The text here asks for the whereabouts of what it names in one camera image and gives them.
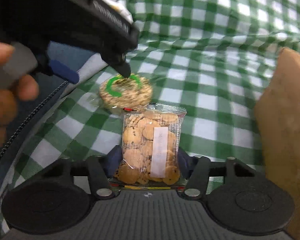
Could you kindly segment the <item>left human hand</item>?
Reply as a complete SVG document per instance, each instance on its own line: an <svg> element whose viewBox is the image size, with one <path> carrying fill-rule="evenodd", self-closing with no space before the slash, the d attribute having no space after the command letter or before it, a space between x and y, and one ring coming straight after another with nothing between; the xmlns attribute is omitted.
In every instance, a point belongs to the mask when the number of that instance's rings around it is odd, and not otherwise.
<svg viewBox="0 0 300 240"><path fill-rule="evenodd" d="M12 56L14 48L0 43L0 67ZM17 115L17 100L31 101L37 98L39 85L29 74L21 77L11 89L0 90L0 148L6 140L6 127Z"/></svg>

